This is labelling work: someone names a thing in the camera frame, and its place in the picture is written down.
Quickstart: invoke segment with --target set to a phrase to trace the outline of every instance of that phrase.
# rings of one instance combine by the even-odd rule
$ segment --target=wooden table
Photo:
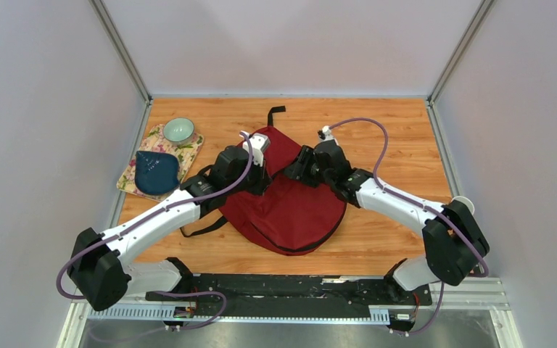
[[[371,117],[389,132],[389,149],[379,176],[421,196],[448,202],[445,179],[432,128],[421,99],[155,99],[146,132],[175,117],[188,117],[206,137],[189,174],[214,163],[217,154],[240,141],[239,131],[264,127],[271,107],[285,105],[274,125],[299,144],[317,144],[317,130],[351,117]],[[354,167],[372,170],[383,146],[383,134],[370,123],[350,123],[333,134]],[[128,194],[120,222],[153,207],[156,202]],[[213,212],[188,226],[202,228],[219,217]],[[287,257],[263,249],[231,225],[185,239],[180,232],[166,236],[137,261],[180,258],[194,273],[264,273],[382,276],[397,261],[424,250],[421,239],[404,226],[375,212],[349,206],[336,233],[316,251]]]

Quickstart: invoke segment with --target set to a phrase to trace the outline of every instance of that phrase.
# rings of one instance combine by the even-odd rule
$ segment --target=wall
[[[557,347],[557,1],[497,1],[438,110],[524,346]]]
[[[86,1],[0,0],[0,347],[57,343],[55,276],[107,226],[142,112]]]
[[[432,91],[480,0],[104,0],[152,94]]]

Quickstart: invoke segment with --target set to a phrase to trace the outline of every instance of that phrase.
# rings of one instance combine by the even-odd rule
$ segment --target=wood grain surface
[[[351,117],[371,117],[389,133],[389,149],[379,169],[386,182],[421,196],[448,202],[447,186],[432,128],[421,99],[155,99],[146,131],[175,117],[187,117],[206,137],[189,175],[214,163],[226,146],[240,141],[239,131],[264,127],[271,107],[285,105],[274,125],[299,144],[315,146],[317,130]],[[383,133],[371,123],[349,123],[334,136],[353,167],[372,170],[383,146]],[[125,222],[156,203],[128,194],[120,215]],[[203,228],[219,217],[213,212],[187,229]],[[421,239],[389,218],[348,207],[336,233],[319,249],[287,257],[263,249],[231,225],[185,239],[174,231],[142,253],[138,262],[180,258],[194,273],[264,273],[382,276],[404,257],[424,250]]]

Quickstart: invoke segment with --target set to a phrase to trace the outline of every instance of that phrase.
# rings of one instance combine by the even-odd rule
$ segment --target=red fabric
[[[290,165],[300,152],[300,145],[272,126],[256,133],[270,139],[264,156],[270,176]],[[219,210],[251,242],[279,254],[303,255],[330,237],[346,204],[327,185],[312,188],[278,173],[263,196],[239,192]]]

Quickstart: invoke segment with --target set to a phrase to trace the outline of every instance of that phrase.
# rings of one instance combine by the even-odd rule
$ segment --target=perforated metal strip
[[[111,308],[96,312],[91,310],[88,319],[119,319],[119,320],[164,320],[164,321],[206,321],[209,316],[200,315],[194,318],[174,316],[177,307],[170,304],[115,304]],[[273,318],[273,317],[219,317],[224,323],[301,323],[301,324],[357,324],[357,325],[389,325],[389,312],[379,308],[371,308],[369,318]]]

